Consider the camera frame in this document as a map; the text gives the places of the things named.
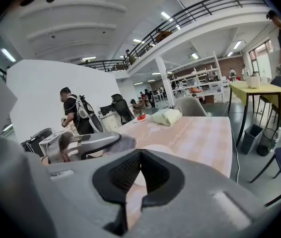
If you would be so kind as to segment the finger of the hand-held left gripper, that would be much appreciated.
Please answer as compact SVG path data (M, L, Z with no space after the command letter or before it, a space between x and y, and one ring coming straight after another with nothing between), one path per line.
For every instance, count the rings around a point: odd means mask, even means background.
M102 156L114 155L126 150L135 149L137 140L129 135L122 134L121 139L114 145L92 154L85 154L86 159L99 158Z
M81 148L107 148L121 140L121 135L117 132L100 132L73 136L71 143L79 143Z

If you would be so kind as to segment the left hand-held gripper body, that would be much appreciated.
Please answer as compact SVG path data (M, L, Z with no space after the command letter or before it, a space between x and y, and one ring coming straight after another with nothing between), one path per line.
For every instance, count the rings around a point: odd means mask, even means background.
M63 132L48 143L49 163L65 163L79 161L77 136L70 132Z

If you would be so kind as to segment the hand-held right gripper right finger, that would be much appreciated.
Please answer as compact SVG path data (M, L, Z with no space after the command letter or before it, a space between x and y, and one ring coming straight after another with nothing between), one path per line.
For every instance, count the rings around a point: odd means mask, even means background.
M155 156L178 167L182 190L168 204L144 208L129 238L257 238L276 218L251 192L219 171L168 153Z

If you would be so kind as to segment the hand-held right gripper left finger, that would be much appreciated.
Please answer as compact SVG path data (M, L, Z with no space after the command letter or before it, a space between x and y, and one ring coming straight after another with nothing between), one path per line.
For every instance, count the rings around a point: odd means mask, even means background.
M47 166L60 238L139 238L141 227L128 228L127 196L140 172L140 150L94 160Z

